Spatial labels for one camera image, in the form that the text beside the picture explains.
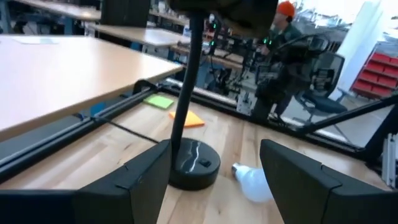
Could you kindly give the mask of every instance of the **orange beanie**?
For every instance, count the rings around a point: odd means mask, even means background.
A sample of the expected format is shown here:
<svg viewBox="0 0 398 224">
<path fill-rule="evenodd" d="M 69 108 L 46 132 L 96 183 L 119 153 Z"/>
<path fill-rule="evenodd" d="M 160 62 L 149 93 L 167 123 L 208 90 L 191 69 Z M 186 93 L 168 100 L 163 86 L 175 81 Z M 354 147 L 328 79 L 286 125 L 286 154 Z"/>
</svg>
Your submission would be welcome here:
<svg viewBox="0 0 398 224">
<path fill-rule="evenodd" d="M 294 11 L 295 11 L 294 6 L 289 1 L 281 2 L 276 9 L 277 13 L 281 13 L 285 16 L 291 16 L 291 17 L 294 17 Z"/>
</svg>

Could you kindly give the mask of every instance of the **light bulb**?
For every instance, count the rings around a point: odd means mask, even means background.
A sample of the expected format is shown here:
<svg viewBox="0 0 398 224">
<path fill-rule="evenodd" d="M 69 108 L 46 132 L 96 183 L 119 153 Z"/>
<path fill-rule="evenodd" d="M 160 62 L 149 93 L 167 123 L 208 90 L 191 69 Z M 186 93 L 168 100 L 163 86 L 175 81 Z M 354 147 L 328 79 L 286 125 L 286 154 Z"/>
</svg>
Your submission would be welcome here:
<svg viewBox="0 0 398 224">
<path fill-rule="evenodd" d="M 235 163 L 232 166 L 235 178 L 241 184 L 243 194 L 252 202 L 262 203 L 272 199 L 263 169 L 255 169 Z"/>
</svg>

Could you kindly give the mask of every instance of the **black cable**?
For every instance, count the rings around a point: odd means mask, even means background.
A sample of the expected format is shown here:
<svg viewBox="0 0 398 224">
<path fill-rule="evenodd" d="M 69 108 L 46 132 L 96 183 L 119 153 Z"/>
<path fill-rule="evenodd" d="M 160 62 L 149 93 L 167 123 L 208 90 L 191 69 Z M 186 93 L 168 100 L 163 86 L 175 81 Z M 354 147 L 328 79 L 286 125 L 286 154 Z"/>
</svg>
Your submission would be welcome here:
<svg viewBox="0 0 398 224">
<path fill-rule="evenodd" d="M 110 119 L 101 118 L 101 117 L 93 117 L 93 116 L 91 116 L 90 118 L 93 119 L 94 121 L 96 121 L 96 120 L 105 121 L 105 122 L 107 122 L 108 124 L 111 124 L 111 125 L 113 125 L 113 126 L 119 128 L 119 129 L 122 129 L 123 131 L 126 131 L 126 132 L 128 132 L 128 133 L 130 133 L 130 134 L 132 134 L 132 135 L 135 135 L 135 136 L 139 137 L 139 138 L 148 140 L 148 141 L 150 141 L 150 142 L 152 142 L 152 143 L 154 143 L 154 144 L 158 144 L 158 143 L 159 143 L 159 142 L 156 141 L 155 139 L 152 139 L 152 138 L 150 138 L 150 137 L 148 137 L 148 136 L 145 136 L 145 135 L 143 135 L 143 134 L 140 134 L 140 133 L 137 133 L 137 132 L 135 132 L 135 131 L 132 131 L 132 130 L 130 130 L 130 129 L 124 127 L 124 126 L 121 126 L 120 124 L 116 124 L 115 122 L 111 121 Z"/>
</svg>

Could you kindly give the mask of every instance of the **lamp base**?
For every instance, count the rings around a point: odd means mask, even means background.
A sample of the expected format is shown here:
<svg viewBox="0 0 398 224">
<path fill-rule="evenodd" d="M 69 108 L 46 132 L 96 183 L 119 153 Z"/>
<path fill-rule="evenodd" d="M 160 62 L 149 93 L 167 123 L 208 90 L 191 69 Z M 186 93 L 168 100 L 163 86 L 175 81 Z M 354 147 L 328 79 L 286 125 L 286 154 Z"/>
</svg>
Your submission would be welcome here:
<svg viewBox="0 0 398 224">
<path fill-rule="evenodd" d="M 209 145 L 182 138 L 170 170 L 169 184 L 181 190 L 202 190 L 216 181 L 221 159 Z"/>
</svg>

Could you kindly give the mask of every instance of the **sticky note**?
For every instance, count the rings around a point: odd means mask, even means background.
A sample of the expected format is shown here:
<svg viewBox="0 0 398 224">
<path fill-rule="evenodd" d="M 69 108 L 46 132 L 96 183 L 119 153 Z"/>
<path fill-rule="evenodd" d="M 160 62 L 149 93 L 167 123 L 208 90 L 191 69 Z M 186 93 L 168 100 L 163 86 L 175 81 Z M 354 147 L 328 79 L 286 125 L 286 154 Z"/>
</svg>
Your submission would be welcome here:
<svg viewBox="0 0 398 224">
<path fill-rule="evenodd" d="M 170 112 L 170 117 L 175 118 L 175 112 Z M 195 113 L 192 111 L 188 111 L 187 118 L 185 119 L 185 128 L 194 128 L 205 125 L 205 122 L 200 119 Z"/>
<path fill-rule="evenodd" d="M 173 104 L 174 100 L 171 100 L 164 96 L 152 95 L 152 96 L 144 99 L 144 102 L 149 105 L 156 106 L 160 109 L 166 110 Z"/>
<path fill-rule="evenodd" d="M 57 44 L 58 42 L 48 37 L 15 37 L 20 44 Z"/>
</svg>

